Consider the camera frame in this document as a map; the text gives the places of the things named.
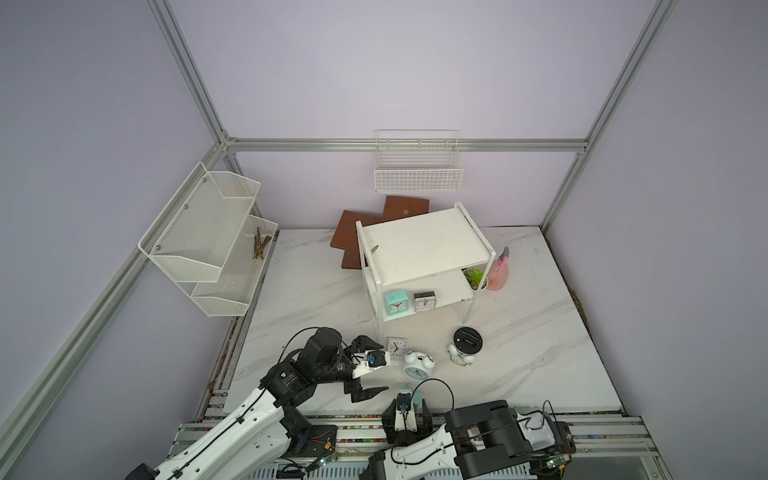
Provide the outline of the white twin-bell alarm clock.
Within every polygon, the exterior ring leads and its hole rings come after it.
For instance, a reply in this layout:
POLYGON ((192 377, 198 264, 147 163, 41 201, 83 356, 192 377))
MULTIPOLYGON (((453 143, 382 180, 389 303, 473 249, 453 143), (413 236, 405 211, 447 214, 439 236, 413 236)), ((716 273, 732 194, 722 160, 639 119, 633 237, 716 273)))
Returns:
POLYGON ((403 374, 410 380, 421 382, 432 376, 434 359, 420 351, 410 351, 404 356, 403 374))

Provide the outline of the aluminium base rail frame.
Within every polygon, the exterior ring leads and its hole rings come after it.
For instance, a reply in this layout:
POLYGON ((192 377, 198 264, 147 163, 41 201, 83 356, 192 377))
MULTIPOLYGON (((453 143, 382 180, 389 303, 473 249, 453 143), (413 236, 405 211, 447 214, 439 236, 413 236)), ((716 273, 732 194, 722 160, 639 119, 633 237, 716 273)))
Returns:
POLYGON ((446 416, 395 411, 331 417, 316 425, 295 409, 256 407, 207 426, 193 443, 147 473, 152 479, 245 479, 268 470, 311 479, 334 462, 361 462, 355 479, 496 479, 513 473, 560 479, 577 458, 636 458, 649 479, 666 479, 645 425, 621 415, 519 414, 501 403, 446 416))

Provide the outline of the white mesh wall bin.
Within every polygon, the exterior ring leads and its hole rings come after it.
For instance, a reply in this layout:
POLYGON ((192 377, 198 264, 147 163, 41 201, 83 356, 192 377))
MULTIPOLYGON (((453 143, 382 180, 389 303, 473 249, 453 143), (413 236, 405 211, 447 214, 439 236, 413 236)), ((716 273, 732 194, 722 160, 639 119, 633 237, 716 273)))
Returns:
POLYGON ((247 313, 276 238, 278 224, 248 215, 216 282, 197 283, 190 299, 208 317, 235 317, 247 313), (273 240, 265 260, 253 260, 256 229, 271 232, 273 240))
POLYGON ((260 183, 198 163, 138 242, 138 249, 175 283, 219 280, 260 183))

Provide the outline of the white two-tier shelf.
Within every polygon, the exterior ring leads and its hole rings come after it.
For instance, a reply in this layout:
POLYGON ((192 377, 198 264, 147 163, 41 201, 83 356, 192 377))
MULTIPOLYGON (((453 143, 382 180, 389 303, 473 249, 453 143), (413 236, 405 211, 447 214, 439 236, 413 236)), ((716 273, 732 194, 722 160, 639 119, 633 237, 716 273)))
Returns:
POLYGON ((463 271, 489 274, 496 251, 465 206, 371 226, 356 224, 364 285, 379 324, 415 315, 413 296, 434 291, 437 308, 474 306, 481 290, 472 290, 463 271), (397 290, 409 295, 409 309, 385 313, 384 296, 397 290))

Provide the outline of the clear square alarm clock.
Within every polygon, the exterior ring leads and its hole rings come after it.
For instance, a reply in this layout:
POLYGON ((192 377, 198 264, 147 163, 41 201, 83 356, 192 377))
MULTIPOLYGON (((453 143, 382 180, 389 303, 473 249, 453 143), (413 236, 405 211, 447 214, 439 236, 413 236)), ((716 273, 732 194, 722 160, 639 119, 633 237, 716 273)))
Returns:
POLYGON ((413 296, 413 308, 417 313, 432 311, 437 308, 437 296, 434 291, 417 292, 413 296))
POLYGON ((388 337, 386 350, 393 359, 402 360, 409 351, 409 342, 406 338, 388 337))

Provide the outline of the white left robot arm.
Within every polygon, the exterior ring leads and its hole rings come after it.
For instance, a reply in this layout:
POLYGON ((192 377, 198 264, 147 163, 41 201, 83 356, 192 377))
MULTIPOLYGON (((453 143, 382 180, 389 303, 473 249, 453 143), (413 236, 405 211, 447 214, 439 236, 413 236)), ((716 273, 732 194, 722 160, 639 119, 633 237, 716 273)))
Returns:
POLYGON ((299 407, 322 384, 339 383, 353 403, 385 386, 365 388, 361 378, 392 364, 385 347, 366 335, 346 342, 330 327, 311 327, 304 347, 284 347, 278 361, 239 406, 194 444, 153 467, 143 463, 129 479, 240 479, 281 457, 292 444, 310 443, 312 424, 299 407))

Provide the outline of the pink spray bottle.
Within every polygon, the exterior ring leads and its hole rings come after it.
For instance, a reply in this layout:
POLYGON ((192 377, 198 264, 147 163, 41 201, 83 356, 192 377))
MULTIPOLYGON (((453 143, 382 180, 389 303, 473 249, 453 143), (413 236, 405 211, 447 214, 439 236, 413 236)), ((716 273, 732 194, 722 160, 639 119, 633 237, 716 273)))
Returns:
POLYGON ((487 276, 486 289, 499 291, 504 288, 509 278, 509 247, 506 246, 499 257, 492 263, 487 276))

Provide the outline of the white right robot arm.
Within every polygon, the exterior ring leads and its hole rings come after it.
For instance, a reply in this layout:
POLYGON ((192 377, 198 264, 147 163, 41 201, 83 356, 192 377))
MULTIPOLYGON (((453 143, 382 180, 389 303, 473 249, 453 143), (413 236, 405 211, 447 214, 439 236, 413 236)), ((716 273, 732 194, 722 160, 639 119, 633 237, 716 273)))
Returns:
POLYGON ((361 479, 424 479, 456 469, 473 479, 527 464, 532 474, 561 474, 576 451, 567 423, 541 408, 520 413, 503 400, 450 410, 435 426, 428 408, 414 431, 397 421, 414 416, 389 410, 382 419, 390 447, 368 459, 361 479))

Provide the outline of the black round alarm clock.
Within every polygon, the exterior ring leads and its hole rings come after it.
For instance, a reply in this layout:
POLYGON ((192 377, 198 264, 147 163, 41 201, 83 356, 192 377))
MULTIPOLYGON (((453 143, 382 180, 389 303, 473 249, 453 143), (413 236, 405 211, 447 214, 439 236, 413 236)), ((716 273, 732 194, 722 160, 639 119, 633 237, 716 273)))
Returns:
POLYGON ((463 356, 476 355, 483 348, 483 338, 474 328, 463 326, 453 334, 453 346, 463 356))

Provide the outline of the brown wooden step stand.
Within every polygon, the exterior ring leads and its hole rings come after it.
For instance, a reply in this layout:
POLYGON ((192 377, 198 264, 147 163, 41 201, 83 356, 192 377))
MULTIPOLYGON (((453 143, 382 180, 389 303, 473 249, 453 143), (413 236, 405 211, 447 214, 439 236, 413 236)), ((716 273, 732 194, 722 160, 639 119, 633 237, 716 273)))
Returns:
POLYGON ((383 211, 380 215, 344 210, 330 241, 330 247, 343 251, 341 268, 345 270, 360 270, 361 259, 357 242, 356 224, 371 226, 380 223, 400 220, 429 212, 428 199, 406 196, 386 197, 383 211))

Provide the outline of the white mesh upper wall bin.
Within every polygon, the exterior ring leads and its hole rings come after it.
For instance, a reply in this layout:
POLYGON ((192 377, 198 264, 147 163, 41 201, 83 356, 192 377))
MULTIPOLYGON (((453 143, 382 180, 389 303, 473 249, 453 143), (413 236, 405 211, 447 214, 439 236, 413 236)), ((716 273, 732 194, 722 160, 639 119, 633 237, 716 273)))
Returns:
POLYGON ((138 249, 175 283, 219 280, 260 183, 198 163, 138 242, 138 249))

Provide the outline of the white mesh lower wall bin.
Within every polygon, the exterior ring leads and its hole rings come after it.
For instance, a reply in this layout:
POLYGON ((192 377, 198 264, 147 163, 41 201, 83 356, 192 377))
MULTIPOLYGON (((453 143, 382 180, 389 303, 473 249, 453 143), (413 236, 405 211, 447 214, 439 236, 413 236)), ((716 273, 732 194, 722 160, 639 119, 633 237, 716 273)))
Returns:
POLYGON ((276 238, 278 224, 248 215, 216 282, 197 283, 190 299, 208 317, 235 317, 247 313, 276 238), (256 229, 271 232, 273 240, 265 260, 253 260, 256 229))

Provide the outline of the green succulent in white pot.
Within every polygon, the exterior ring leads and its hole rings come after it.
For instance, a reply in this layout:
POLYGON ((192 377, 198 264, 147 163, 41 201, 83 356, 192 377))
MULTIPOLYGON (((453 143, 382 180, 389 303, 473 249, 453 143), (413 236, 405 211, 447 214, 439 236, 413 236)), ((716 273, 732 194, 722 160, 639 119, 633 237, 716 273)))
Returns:
POLYGON ((487 287, 487 278, 482 270, 468 268, 463 273, 472 290, 484 290, 487 287))

